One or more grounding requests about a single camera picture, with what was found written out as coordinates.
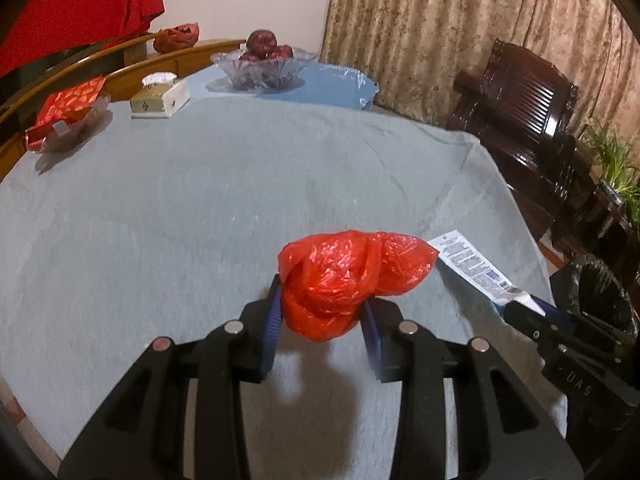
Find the white toothpaste tube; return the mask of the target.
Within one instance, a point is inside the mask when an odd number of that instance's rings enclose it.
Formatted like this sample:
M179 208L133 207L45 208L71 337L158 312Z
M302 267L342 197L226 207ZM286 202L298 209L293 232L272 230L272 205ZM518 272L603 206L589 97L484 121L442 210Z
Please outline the white toothpaste tube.
M459 231L436 236L429 240L428 244L437 250L438 258L445 266L492 302L501 316L504 316L506 305L512 301L525 309L546 316L540 301L514 285Z

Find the red plastic bag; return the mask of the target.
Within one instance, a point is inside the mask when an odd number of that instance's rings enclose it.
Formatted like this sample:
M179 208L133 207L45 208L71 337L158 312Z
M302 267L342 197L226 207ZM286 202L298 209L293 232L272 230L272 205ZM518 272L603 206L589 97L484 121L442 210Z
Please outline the red plastic bag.
M293 333L326 342L349 332L372 296L401 296L420 285L438 257L425 240L394 232L309 235L278 255L281 308Z

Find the black trash bin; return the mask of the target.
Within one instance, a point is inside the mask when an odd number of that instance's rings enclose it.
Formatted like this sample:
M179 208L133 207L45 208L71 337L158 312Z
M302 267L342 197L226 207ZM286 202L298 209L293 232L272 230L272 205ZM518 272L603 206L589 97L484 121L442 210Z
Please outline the black trash bin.
M600 259L575 258L550 278L555 307L575 325L575 338L614 361L625 382L639 390L639 322L622 284ZM639 408L617 434L567 433L588 479L639 475Z

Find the green potted plant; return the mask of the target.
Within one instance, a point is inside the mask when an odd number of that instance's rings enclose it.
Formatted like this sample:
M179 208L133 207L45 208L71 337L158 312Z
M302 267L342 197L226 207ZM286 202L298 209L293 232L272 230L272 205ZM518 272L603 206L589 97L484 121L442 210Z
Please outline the green potted plant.
M639 231L639 167L632 161L630 146L618 136L615 127L593 117L585 122L582 140L596 151L594 158L601 168L601 179L622 200L630 223Z

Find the grey-blue table cloth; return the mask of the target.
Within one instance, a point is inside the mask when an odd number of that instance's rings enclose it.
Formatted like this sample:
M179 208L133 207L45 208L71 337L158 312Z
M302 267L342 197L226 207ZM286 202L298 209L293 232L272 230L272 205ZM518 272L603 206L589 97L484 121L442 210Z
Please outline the grey-blue table cloth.
M293 240L457 230L550 301L544 258L474 138L373 112L258 98L194 101L106 126L72 154L26 154L1 182L1 375L63 457L156 336L203 338L261 297ZM440 262L396 299L437 337L487 338L566 433L535 345ZM284 330L242 387L253 479L388 479L400 385L374 378L357 326L327 344Z

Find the small glass dish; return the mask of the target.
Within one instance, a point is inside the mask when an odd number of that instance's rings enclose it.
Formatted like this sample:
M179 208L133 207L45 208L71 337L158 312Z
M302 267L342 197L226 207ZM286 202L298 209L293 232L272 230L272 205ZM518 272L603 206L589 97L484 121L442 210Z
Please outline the small glass dish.
M110 103L110 96L100 96L87 108L84 117L77 122L70 122L70 119L59 119L54 122L47 128L37 152L65 153L76 148L102 122Z

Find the beige patterned curtain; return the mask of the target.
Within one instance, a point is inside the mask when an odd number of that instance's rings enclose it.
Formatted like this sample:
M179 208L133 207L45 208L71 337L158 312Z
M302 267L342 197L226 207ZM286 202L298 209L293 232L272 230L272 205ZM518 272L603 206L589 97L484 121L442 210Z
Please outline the beige patterned curtain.
M570 120L639 143L639 44L612 0L331 0L323 62L378 84L378 104L443 125L454 78L480 74L496 40L552 63L578 89Z

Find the red snack packet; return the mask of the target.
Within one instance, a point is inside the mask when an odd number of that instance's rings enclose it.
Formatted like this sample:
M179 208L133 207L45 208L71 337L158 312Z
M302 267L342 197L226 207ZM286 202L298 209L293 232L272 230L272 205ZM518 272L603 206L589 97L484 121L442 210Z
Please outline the red snack packet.
M72 88L50 94L37 114L35 125L25 131L26 148L36 152L47 128L57 120L70 119L70 122L77 122L83 118L87 108L102 96L105 83L104 76L97 76Z

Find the tissue box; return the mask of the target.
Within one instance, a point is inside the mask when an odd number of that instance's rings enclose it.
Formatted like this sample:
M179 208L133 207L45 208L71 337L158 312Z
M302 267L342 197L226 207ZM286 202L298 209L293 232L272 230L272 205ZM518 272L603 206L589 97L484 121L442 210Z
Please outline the tissue box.
M129 100L133 118L169 118L190 101L185 79L171 72L155 72L142 78L142 88Z

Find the glass fruit bowl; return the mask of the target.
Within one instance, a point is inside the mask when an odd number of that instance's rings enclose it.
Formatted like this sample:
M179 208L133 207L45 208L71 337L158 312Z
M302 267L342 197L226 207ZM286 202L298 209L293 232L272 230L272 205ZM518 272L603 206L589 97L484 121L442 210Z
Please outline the glass fruit bowl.
M299 48L293 49L292 58L268 60L242 60L245 49L212 55L212 62L224 74L206 84L213 92L274 93L300 87L302 70L317 61L318 55Z

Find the dark red apples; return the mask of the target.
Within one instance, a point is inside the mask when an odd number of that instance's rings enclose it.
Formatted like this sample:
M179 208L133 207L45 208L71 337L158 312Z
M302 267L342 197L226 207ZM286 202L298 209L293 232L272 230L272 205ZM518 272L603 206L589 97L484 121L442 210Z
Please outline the dark red apples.
M241 61L259 62L294 58L293 49L288 44L278 44L277 36L267 29L254 30L245 43L246 50L240 56Z

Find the red-brown bag on bench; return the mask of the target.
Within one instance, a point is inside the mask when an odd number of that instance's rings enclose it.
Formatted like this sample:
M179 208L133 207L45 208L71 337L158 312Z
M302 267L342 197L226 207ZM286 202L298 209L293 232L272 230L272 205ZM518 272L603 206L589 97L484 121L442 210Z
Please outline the red-brown bag on bench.
M160 30L154 38L153 49L159 54L167 54L192 48L200 39L200 25L186 23Z

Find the red cloth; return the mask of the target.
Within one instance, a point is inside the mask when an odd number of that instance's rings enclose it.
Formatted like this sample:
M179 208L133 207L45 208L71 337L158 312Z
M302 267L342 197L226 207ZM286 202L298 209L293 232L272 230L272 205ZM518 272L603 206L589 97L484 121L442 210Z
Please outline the red cloth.
M163 0L1 0L1 73L49 54L145 32Z

